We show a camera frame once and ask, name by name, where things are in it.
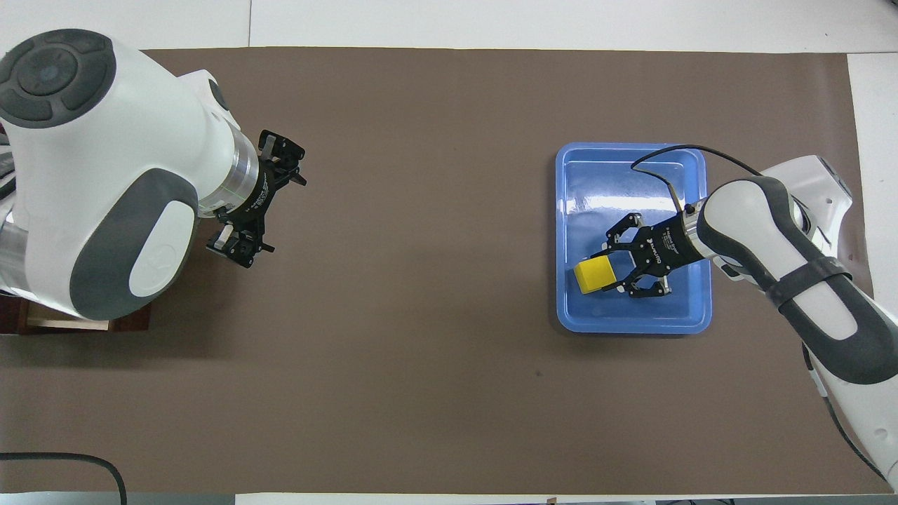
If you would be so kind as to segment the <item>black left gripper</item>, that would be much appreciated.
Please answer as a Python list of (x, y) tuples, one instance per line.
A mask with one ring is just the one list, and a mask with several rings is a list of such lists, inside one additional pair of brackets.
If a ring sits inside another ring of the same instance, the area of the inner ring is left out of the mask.
[(301, 175), (305, 149), (289, 138), (263, 129), (259, 137), (259, 159), (254, 172), (241, 170), (240, 180), (222, 187), (213, 217), (224, 226), (206, 242), (206, 250), (249, 269), (260, 252), (275, 252), (265, 243), (265, 214), (279, 189), (289, 182), (308, 185)]

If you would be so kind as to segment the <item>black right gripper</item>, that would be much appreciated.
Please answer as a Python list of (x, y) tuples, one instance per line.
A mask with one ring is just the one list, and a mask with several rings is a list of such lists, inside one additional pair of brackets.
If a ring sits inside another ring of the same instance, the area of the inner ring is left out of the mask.
[[(635, 230), (629, 242), (623, 236)], [(705, 259), (689, 239), (680, 212), (648, 226), (641, 213), (628, 213), (606, 231), (603, 249), (588, 259), (615, 252), (634, 253), (634, 268), (617, 282), (617, 291), (632, 299), (665, 297), (671, 293), (669, 274)]]

